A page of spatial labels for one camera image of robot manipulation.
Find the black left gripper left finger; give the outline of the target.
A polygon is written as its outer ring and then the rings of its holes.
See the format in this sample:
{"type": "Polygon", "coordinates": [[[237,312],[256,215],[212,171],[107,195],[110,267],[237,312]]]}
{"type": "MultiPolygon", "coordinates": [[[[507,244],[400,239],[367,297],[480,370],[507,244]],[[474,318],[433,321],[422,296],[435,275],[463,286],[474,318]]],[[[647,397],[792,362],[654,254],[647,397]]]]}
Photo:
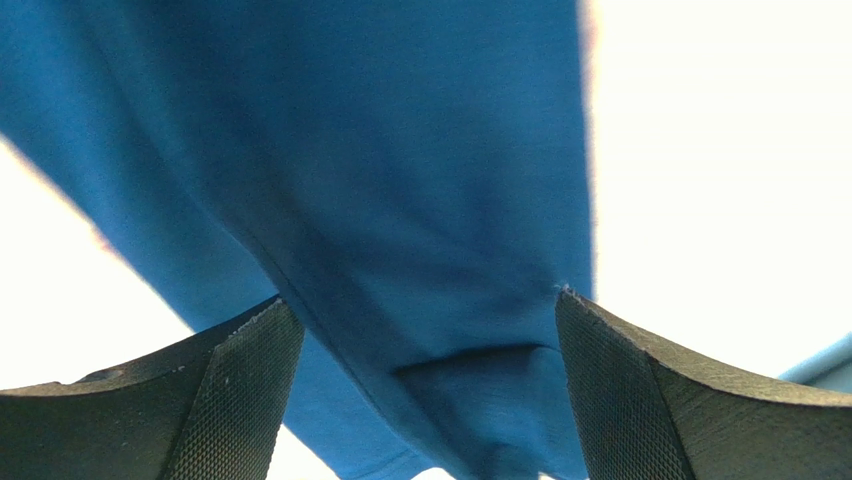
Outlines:
{"type": "Polygon", "coordinates": [[[5,479],[263,479],[304,330],[279,298],[70,384],[1,394],[5,479]]]}

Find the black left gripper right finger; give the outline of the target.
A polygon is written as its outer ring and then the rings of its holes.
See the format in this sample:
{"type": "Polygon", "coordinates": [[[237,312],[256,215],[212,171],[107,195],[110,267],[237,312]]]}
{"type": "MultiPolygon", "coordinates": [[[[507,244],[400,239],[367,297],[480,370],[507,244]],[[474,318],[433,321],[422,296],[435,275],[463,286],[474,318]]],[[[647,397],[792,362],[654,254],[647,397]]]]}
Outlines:
{"type": "Polygon", "coordinates": [[[593,479],[847,479],[851,397],[752,373],[571,289],[555,307],[593,479]]]}

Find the navy blue t shirt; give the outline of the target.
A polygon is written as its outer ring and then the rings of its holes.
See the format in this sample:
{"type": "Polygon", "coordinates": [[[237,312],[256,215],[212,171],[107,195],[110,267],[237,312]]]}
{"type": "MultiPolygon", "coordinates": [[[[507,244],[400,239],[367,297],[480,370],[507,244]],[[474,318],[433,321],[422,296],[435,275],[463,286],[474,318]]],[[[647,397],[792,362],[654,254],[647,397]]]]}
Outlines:
{"type": "Polygon", "coordinates": [[[572,1],[5,1],[1,131],[191,326],[279,295],[342,479],[586,477],[572,1]]]}

